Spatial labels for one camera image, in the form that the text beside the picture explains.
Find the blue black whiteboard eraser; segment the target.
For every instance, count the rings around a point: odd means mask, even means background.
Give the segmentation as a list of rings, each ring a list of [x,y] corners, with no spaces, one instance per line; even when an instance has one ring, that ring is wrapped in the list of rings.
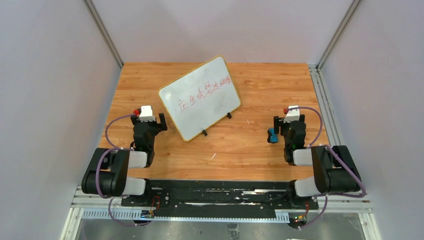
[[[268,137],[267,137],[268,143],[275,144],[279,141],[278,140],[278,134],[279,134],[278,130],[275,130],[274,128],[269,128],[267,130],[267,134],[268,134]]]

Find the yellow framed whiteboard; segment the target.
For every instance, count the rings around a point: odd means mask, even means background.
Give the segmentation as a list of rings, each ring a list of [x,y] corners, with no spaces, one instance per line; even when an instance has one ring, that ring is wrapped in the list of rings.
[[[186,142],[241,106],[226,61],[220,55],[161,87],[158,96]]]

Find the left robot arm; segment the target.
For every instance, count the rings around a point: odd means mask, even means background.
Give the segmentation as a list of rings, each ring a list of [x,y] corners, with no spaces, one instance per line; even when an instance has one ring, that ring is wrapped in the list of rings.
[[[110,148],[95,149],[81,181],[85,194],[98,195],[103,199],[124,195],[142,196],[147,192],[148,179],[129,177],[128,170],[148,168],[155,156],[155,138],[167,131],[164,113],[158,118],[142,115],[141,109],[123,115],[133,124],[133,142],[129,148],[112,144]]]

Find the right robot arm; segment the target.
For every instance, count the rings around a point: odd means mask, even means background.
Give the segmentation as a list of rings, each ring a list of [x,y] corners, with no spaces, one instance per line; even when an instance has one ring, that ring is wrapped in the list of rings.
[[[283,137],[283,156],[289,165],[313,168],[311,177],[293,181],[295,196],[363,198],[367,192],[348,147],[306,146],[306,126],[303,114],[293,120],[274,116],[273,127],[267,131],[269,143],[275,144],[278,136]]]

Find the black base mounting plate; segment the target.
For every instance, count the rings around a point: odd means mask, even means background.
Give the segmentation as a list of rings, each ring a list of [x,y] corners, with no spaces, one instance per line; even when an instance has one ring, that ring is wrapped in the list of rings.
[[[319,205],[298,197],[293,181],[152,179],[144,196],[129,196],[123,207],[146,207],[157,217],[271,219],[277,210],[305,213]]]

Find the aluminium frame rail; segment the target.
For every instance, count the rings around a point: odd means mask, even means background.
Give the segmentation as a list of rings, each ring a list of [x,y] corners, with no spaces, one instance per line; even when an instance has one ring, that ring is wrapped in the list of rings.
[[[60,238],[62,240],[379,240],[369,203],[330,197],[308,210],[308,226],[295,229],[303,209],[271,209],[251,204],[168,204],[162,215],[136,226],[145,207],[124,207],[85,195],[78,188]]]

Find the left aluminium corner post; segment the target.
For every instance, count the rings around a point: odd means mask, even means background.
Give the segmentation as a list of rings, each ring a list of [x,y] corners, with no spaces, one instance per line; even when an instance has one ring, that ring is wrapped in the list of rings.
[[[107,45],[113,59],[115,60],[119,69],[124,67],[124,61],[122,60],[118,49],[116,48],[93,0],[82,0],[87,11],[89,12],[94,24],[96,25],[100,35],[102,36],[105,44]]]

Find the aluminium corner post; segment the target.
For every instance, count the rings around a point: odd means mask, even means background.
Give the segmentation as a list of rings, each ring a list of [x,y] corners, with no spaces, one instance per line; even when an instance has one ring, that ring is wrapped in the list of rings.
[[[82,0],[87,11],[89,12],[94,24],[96,25],[100,35],[102,36],[105,44],[107,45],[113,59],[115,60],[119,69],[124,67],[124,61],[122,60],[118,49],[116,48],[93,0]]]
[[[349,22],[351,21],[352,17],[354,16],[357,8],[359,7],[361,0],[352,0],[349,7],[347,8],[347,11],[345,12],[342,20],[338,24],[334,34],[332,35],[329,43],[327,44],[322,56],[320,57],[316,69],[317,71],[320,71],[325,63],[327,62],[330,54],[332,53],[333,48],[338,43],[340,37],[342,36],[345,28],[348,26]]]

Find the right aluminium corner post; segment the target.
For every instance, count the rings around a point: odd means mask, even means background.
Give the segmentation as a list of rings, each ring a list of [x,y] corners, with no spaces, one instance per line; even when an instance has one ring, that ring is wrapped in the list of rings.
[[[348,26],[349,22],[351,21],[352,17],[354,16],[357,8],[359,7],[361,0],[352,0],[349,7],[347,8],[347,11],[345,12],[342,20],[338,24],[334,34],[332,35],[329,43],[327,44],[322,56],[320,57],[316,69],[317,71],[320,71],[325,63],[327,62],[330,54],[332,53],[333,48],[338,43],[340,37],[342,36],[345,28]]]

